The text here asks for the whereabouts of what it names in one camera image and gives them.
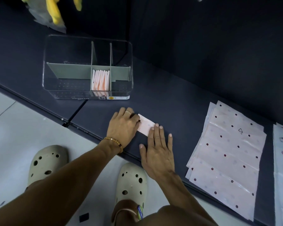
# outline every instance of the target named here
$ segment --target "person's left hand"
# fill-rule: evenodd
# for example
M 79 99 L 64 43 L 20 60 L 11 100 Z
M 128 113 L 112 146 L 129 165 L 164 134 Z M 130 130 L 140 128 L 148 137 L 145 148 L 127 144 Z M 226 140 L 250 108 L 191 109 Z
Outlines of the person's left hand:
M 127 110 L 122 107 L 119 112 L 115 112 L 109 122 L 107 137 L 118 140 L 122 147 L 125 148 L 135 136 L 139 128 L 139 115 L 134 114 L 132 108 Z

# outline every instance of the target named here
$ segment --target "person's right hand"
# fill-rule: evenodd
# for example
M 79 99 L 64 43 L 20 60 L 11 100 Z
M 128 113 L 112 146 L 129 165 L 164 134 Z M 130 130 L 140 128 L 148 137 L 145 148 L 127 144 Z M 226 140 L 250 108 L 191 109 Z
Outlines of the person's right hand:
M 172 143 L 172 134 L 169 134 L 166 145 L 163 127 L 155 124 L 149 131 L 148 151 L 143 144 L 139 145 L 141 164 L 149 177 L 155 181 L 175 172 Z

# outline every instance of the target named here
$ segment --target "hand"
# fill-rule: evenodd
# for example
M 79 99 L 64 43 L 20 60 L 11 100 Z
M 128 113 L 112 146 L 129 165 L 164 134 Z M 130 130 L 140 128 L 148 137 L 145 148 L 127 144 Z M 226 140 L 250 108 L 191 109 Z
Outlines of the hand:
M 127 108 L 126 110 L 122 107 L 119 112 L 113 114 L 109 122 L 107 137 L 118 140 L 123 148 L 130 143 L 139 128 L 139 115 L 134 114 L 130 118 L 132 114 L 134 114 L 132 108 Z
M 139 145 L 141 164 L 149 177 L 155 181 L 175 172 L 172 146 L 172 134 L 168 136 L 167 147 L 164 129 L 158 124 L 155 124 L 149 131 L 148 151 L 143 144 Z

